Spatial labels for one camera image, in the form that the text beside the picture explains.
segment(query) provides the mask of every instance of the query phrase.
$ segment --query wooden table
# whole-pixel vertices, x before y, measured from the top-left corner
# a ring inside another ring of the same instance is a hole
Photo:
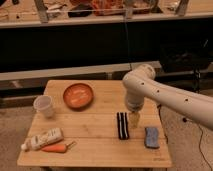
[[[73,111],[63,102],[63,92],[71,84],[81,82],[90,85],[94,100],[85,110]],[[116,113],[126,111],[125,89],[121,81],[51,80],[44,94],[53,98],[55,116],[45,119],[36,113],[28,136],[60,127],[64,143],[76,141],[77,145],[65,154],[42,151],[21,152],[18,165],[21,166],[63,166],[63,167],[119,167],[119,168],[167,168],[171,167],[166,139],[155,102],[145,99],[140,111],[139,126],[129,129],[130,139],[119,140]],[[159,149],[144,146],[146,126],[159,130]]]

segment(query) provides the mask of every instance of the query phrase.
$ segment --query cable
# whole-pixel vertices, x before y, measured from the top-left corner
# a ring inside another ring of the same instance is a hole
[[[124,27],[125,27],[125,33],[126,33],[126,45],[127,45],[127,55],[128,55],[128,60],[129,60],[129,67],[130,70],[132,71],[132,59],[131,59],[131,54],[130,54],[130,41],[129,41],[129,30],[126,22],[126,16],[124,16]]]
[[[198,128],[200,129],[200,131],[201,131],[200,140],[199,140],[199,150],[200,150],[200,153],[201,153],[203,159],[205,160],[206,164],[209,166],[210,170],[213,171],[212,166],[210,165],[210,163],[209,163],[208,160],[206,159],[206,157],[205,157],[205,155],[203,154],[203,151],[202,151],[202,149],[201,149],[201,144],[202,144],[202,139],[203,139],[203,133],[204,133],[204,132],[203,132],[203,129],[200,127],[199,124],[197,124],[197,126],[198,126]]]

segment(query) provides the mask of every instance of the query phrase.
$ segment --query food item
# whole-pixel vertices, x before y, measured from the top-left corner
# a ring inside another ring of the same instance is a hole
[[[33,136],[21,145],[21,149],[24,151],[39,150],[46,145],[61,141],[62,139],[63,135],[61,129],[54,128],[42,134]]]
[[[54,152],[54,153],[66,153],[67,150],[77,143],[75,141],[70,144],[53,144],[43,147],[41,150],[45,152]]]

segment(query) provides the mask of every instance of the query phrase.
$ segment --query floor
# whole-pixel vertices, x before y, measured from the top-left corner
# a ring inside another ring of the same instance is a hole
[[[213,91],[202,92],[213,95]],[[20,145],[29,130],[34,116],[34,109],[30,106],[10,107],[0,109],[0,170],[1,171],[40,171],[38,167],[20,167],[16,161],[20,152]],[[162,106],[160,110],[168,146],[173,161],[173,167],[168,171],[210,171],[199,150],[201,130],[193,122],[183,122],[183,116]],[[213,132],[201,127],[204,131],[201,149],[206,160],[213,167]],[[76,168],[53,168],[61,170],[83,170]],[[95,169],[95,170],[141,170],[141,169]]]

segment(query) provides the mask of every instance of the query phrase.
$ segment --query tube cap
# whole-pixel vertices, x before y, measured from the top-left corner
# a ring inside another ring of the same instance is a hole
[[[21,145],[21,149],[22,149],[23,151],[27,151],[29,148],[28,148],[27,144],[22,144],[22,145]]]

